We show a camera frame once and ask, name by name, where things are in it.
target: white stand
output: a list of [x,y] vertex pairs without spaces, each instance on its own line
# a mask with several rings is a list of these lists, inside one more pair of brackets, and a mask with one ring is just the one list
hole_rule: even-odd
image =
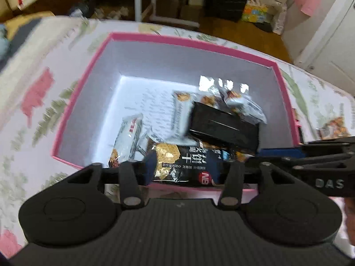
[[142,13],[142,0],[134,0],[134,12],[135,12],[136,22],[141,22],[142,19],[150,12],[152,8],[153,8],[153,14],[150,16],[151,21],[180,24],[180,25],[186,25],[186,26],[191,26],[196,28],[199,27],[199,23],[197,22],[157,16],[157,0],[150,0],[149,6],[144,10],[143,13]]

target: metal screw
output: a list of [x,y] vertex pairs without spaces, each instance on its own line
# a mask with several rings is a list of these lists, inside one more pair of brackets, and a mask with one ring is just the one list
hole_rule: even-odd
[[138,197],[127,197],[125,200],[123,200],[123,204],[127,206],[137,206],[141,203],[141,199]]
[[235,206],[238,204],[238,199],[236,197],[223,197],[221,203],[224,206]]

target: bed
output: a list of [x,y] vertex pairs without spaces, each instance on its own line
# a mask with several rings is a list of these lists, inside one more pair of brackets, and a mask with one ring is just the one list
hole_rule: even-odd
[[[317,128],[343,117],[355,135],[355,99],[286,62],[242,45],[174,27],[121,21],[47,17],[14,36],[0,73],[0,251],[13,256],[26,239],[17,214],[22,203],[77,169],[51,157],[56,134],[78,80],[112,32],[171,36],[238,49],[277,63],[291,105],[299,114],[304,141],[317,140]],[[151,196],[170,195],[157,190]],[[194,193],[215,198],[218,193]],[[342,207],[342,199],[336,199]],[[337,237],[351,252],[344,226]]]

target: white wall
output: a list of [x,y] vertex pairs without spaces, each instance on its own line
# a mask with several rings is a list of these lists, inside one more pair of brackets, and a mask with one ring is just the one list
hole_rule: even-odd
[[335,0],[322,0],[312,17],[303,14],[299,8],[288,0],[288,12],[282,40],[292,60],[302,53],[310,42]]

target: black package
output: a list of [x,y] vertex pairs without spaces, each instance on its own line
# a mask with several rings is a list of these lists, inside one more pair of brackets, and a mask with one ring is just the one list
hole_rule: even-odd
[[188,133],[210,144],[238,147],[250,154],[259,146],[259,124],[198,102],[194,102]]
[[224,183],[229,155],[220,149],[156,145],[157,167],[153,182],[181,186],[216,186]]

